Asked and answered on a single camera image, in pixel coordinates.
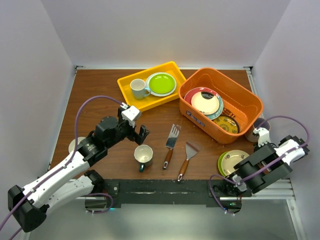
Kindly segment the white cup green handle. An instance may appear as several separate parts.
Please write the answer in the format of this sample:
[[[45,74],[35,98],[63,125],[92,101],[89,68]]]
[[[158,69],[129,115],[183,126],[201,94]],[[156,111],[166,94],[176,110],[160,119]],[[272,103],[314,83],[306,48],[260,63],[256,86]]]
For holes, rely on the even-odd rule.
[[[134,150],[134,158],[139,163],[139,172],[142,173],[145,168],[149,167],[153,163],[153,149],[146,145],[139,145]]]

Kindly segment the cream plate small motifs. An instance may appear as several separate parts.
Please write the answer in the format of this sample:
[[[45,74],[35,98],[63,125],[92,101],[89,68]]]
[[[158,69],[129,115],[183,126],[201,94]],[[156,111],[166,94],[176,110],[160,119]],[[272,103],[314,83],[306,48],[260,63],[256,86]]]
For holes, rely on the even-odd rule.
[[[247,158],[249,154],[242,150],[231,150],[222,159],[222,169],[226,176],[235,171],[234,166]]]

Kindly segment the yellow patterned plate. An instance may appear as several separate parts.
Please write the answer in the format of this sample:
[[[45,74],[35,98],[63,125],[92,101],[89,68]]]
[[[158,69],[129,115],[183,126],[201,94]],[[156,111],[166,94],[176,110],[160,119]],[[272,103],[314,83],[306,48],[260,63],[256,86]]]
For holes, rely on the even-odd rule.
[[[228,133],[238,134],[240,132],[240,126],[238,122],[230,116],[220,115],[212,121]]]

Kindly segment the red and teal plate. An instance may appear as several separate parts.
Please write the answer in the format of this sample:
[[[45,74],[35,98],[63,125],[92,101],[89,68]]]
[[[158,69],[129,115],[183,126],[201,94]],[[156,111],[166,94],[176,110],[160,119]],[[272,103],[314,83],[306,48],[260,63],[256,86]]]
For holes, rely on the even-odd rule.
[[[214,120],[216,119],[217,117],[219,117],[221,114],[222,114],[222,111],[223,111],[223,108],[224,108],[224,103],[223,103],[223,100],[221,98],[221,96],[214,90],[208,88],[208,87],[195,87],[193,89],[191,89],[185,96],[184,96],[184,100],[189,103],[191,106],[191,99],[193,97],[194,94],[198,93],[198,92],[210,92],[210,93],[213,93],[214,95],[216,95],[218,97],[218,100],[219,100],[219,108],[218,110],[213,113],[213,114],[209,114],[209,115],[205,115],[208,119],[210,120]]]

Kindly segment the cream plate black mark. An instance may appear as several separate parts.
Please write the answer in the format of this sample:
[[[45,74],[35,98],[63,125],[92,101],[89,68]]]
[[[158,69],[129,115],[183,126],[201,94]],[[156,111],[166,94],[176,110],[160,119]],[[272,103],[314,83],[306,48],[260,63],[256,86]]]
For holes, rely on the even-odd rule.
[[[200,91],[195,93],[191,98],[191,105],[204,115],[211,115],[218,110],[220,103],[215,94]]]

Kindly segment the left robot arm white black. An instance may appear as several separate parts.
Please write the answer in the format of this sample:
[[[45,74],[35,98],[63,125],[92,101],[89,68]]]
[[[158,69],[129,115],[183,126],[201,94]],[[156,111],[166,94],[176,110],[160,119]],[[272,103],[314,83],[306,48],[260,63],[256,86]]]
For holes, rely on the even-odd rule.
[[[49,212],[73,198],[99,196],[104,190],[103,178],[90,167],[124,139],[138,145],[144,142],[149,130],[142,125],[139,132],[135,131],[141,114],[135,106],[123,103],[117,117],[104,117],[58,165],[23,187],[12,186],[7,192],[8,210],[20,229],[26,233],[35,230]]]

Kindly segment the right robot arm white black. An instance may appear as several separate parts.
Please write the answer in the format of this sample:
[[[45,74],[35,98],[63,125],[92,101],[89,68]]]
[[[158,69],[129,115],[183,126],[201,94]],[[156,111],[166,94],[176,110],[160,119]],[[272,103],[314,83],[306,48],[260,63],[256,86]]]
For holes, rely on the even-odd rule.
[[[255,194],[293,171],[291,163],[309,153],[308,144],[297,136],[288,135],[275,147],[267,143],[237,163],[234,172],[223,183],[223,192],[230,197],[250,191]]]

